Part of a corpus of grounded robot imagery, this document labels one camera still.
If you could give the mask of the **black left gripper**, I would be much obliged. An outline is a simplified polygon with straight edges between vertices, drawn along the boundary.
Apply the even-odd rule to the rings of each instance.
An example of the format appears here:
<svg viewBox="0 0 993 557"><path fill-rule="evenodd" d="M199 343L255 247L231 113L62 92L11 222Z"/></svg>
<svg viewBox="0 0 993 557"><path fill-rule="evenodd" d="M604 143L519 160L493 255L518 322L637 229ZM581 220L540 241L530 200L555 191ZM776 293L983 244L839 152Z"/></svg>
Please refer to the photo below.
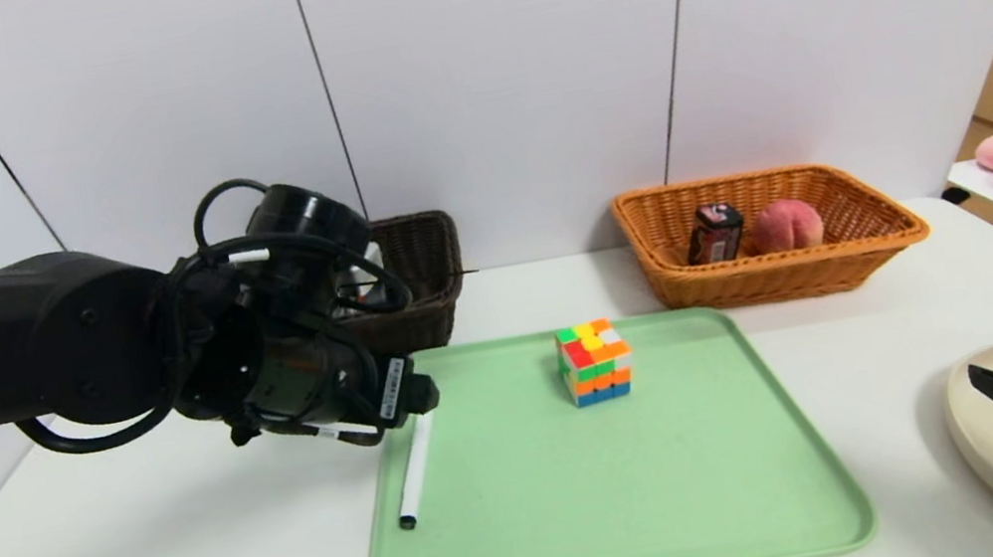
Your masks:
<svg viewBox="0 0 993 557"><path fill-rule="evenodd" d="M348 332L270 340L265 349L253 386L260 428L273 434L313 437L351 424L368 435L439 407L434 377L417 373L409 355L372 353Z"/></svg>

